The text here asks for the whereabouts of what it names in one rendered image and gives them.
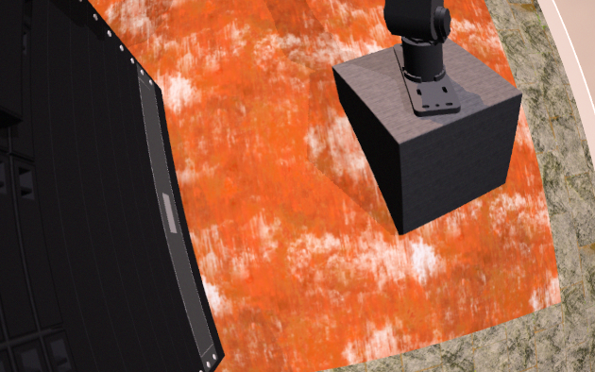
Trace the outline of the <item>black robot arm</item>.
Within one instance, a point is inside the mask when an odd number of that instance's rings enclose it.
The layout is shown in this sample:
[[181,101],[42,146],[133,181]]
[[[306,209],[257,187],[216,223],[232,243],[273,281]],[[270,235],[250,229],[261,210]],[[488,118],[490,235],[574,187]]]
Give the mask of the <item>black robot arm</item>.
[[460,112],[443,63],[442,43],[451,33],[444,0],[385,0],[383,18],[391,35],[403,42],[403,53],[401,43],[394,44],[394,52],[415,116]]

